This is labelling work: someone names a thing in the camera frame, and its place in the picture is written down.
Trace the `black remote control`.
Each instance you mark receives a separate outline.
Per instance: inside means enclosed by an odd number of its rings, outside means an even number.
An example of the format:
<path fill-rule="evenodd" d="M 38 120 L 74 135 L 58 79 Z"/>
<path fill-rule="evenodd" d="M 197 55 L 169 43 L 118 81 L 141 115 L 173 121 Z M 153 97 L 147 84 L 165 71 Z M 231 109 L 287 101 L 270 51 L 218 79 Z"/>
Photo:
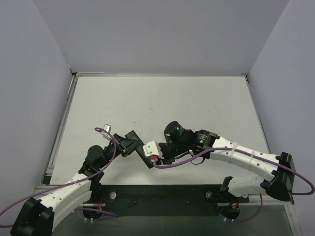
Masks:
<path fill-rule="evenodd" d="M 125 137 L 127 139 L 133 140 L 136 142 L 137 147 L 135 147 L 133 150 L 137 152 L 137 154 L 140 156 L 140 158 L 142 159 L 142 161 L 145 163 L 145 165 L 151 169 L 153 168 L 153 164 L 152 162 L 145 156 L 145 153 L 143 151 L 143 146 L 144 143 L 143 141 L 140 139 L 140 137 L 136 134 L 136 132 L 134 130 L 130 131 L 129 133 L 125 134 Z"/>

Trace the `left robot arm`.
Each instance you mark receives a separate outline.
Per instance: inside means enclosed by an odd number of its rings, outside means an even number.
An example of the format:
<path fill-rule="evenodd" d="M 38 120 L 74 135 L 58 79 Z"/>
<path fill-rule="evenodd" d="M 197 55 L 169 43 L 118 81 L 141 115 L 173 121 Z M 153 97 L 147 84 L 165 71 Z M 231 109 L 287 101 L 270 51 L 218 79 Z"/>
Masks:
<path fill-rule="evenodd" d="M 15 220 L 12 236 L 50 236 L 55 227 L 70 213 L 87 201 L 96 202 L 101 196 L 100 180 L 104 169 L 121 155 L 128 156 L 143 146 L 142 140 L 131 131 L 127 136 L 109 136 L 108 146 L 91 146 L 82 167 L 70 181 L 53 188 L 45 196 L 25 201 Z"/>

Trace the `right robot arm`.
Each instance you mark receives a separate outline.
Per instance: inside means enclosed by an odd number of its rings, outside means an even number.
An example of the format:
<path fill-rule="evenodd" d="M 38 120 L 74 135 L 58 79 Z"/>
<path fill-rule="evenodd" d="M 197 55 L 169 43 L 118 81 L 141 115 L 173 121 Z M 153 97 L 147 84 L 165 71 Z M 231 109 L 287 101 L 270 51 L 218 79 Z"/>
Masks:
<path fill-rule="evenodd" d="M 225 177 L 221 190 L 234 197 L 266 194 L 276 200 L 292 199 L 295 169 L 292 156 L 258 152 L 207 130 L 184 129 L 177 121 L 169 123 L 164 130 L 164 143 L 147 143 L 143 150 L 147 158 L 157 165 L 170 165 L 186 153 L 192 156 L 223 161 L 243 168 L 253 175 Z"/>

